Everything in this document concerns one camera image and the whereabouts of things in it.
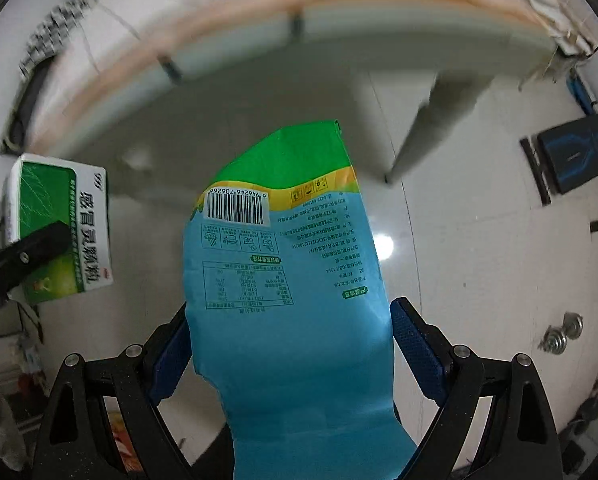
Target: leaf graphic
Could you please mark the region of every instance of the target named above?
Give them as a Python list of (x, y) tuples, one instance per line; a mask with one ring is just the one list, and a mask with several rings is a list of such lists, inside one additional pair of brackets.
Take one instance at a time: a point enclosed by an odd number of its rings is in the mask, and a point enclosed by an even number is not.
[(52, 218), (52, 200), (44, 183), (34, 174), (31, 168), (23, 166), (21, 171), (20, 212), (21, 223), (32, 228), (34, 217)]

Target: green and white box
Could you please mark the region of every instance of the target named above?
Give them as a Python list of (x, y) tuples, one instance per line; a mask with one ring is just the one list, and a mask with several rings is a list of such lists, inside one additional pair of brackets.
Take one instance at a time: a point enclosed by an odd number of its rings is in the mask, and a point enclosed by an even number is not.
[(25, 154), (5, 187), (6, 243), (57, 220), (70, 226), (72, 247), (22, 285), (30, 304), (112, 284), (106, 170)]

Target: yellow stripe on bag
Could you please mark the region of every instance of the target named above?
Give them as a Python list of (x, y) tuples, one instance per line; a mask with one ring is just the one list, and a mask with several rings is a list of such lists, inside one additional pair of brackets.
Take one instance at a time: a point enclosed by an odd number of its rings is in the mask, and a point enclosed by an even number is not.
[(355, 170), (352, 169), (352, 166), (347, 166), (346, 168), (330, 171), (330, 173), (315, 178), (314, 180), (304, 182), (299, 186), (287, 187), (285, 189), (271, 189), (269, 187), (251, 184), (250, 182), (241, 182), (239, 180), (220, 180), (204, 190), (197, 201), (197, 208), (200, 208), (200, 206), (202, 207), (205, 194), (214, 187), (240, 187), (241, 189), (253, 189), (268, 193), (271, 211), (285, 211), (292, 209), (304, 202), (308, 202), (308, 200), (312, 200), (316, 196), (331, 191), (359, 192)]

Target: barcode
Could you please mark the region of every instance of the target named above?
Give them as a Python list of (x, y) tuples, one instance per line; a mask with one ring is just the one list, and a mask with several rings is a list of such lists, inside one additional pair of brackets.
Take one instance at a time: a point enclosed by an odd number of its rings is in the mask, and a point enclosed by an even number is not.
[(261, 196), (258, 194), (228, 194), (210, 190), (205, 197), (207, 218), (265, 225)]

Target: white barcode label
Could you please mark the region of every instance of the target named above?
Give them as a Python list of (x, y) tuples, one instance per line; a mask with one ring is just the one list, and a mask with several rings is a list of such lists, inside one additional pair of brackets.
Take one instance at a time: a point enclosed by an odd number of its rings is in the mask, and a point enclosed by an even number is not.
[(239, 187), (213, 187), (205, 194), (205, 218), (270, 226), (268, 193)]

